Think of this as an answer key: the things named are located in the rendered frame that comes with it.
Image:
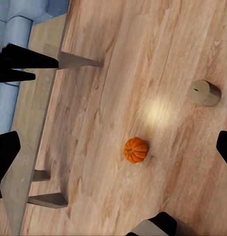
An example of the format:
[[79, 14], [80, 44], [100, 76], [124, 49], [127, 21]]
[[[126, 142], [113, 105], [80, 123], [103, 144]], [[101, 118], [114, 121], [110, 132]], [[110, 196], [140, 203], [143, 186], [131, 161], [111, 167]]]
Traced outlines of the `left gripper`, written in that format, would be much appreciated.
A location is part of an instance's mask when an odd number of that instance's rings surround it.
[[16, 69], [27, 68], [59, 68], [58, 60], [19, 47], [8, 44], [0, 51], [0, 83], [28, 81], [36, 79], [36, 75]]

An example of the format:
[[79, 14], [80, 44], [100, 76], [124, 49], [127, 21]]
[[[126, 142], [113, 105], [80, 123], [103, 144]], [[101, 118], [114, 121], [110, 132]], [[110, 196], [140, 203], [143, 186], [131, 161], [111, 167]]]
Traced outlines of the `pumpkin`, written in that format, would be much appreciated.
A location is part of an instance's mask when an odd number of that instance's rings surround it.
[[131, 138], [125, 144], [124, 155], [131, 163], [139, 163], [147, 156], [148, 147], [143, 139]]

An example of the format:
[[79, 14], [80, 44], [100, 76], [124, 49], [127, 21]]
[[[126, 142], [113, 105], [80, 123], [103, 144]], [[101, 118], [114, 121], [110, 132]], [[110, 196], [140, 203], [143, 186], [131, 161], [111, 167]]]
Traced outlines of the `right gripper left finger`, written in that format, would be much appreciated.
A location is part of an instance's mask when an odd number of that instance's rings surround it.
[[0, 182], [20, 149], [19, 136], [15, 130], [0, 134]]

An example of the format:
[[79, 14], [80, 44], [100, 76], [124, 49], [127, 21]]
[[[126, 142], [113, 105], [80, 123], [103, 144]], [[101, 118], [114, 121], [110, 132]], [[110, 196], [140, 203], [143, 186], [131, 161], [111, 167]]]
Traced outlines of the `pillar candle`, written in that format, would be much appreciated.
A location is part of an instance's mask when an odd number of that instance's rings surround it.
[[205, 107], [215, 106], [221, 99], [220, 89], [206, 80], [196, 80], [188, 88], [189, 99]]

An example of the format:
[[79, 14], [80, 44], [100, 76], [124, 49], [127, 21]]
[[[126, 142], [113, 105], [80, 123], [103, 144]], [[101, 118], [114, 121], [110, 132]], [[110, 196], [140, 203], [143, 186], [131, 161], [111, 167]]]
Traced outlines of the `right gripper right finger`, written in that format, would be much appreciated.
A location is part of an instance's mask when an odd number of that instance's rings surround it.
[[217, 139], [216, 148], [227, 163], [227, 131], [222, 130], [220, 132]]

